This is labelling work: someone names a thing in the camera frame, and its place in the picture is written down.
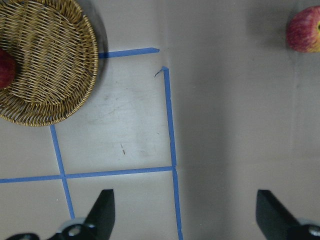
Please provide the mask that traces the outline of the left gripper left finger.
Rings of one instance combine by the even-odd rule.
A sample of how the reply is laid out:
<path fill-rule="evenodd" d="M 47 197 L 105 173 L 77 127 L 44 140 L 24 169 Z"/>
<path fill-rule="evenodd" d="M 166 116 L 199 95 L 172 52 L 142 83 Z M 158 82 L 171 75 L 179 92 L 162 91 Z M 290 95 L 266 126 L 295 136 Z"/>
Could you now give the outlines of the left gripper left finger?
<path fill-rule="evenodd" d="M 57 232 L 53 240 L 108 240 L 116 218 L 113 189 L 104 189 L 82 223 L 75 223 Z"/>

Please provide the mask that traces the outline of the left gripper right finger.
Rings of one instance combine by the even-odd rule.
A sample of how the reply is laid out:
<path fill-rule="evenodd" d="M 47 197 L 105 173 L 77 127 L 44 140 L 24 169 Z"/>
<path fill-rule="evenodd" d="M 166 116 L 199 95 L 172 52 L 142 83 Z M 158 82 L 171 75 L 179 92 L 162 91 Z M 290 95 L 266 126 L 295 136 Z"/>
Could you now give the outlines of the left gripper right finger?
<path fill-rule="evenodd" d="M 319 225 L 300 223 L 270 190 L 257 191 L 255 219 L 267 240 L 318 240 L 320 238 Z"/>

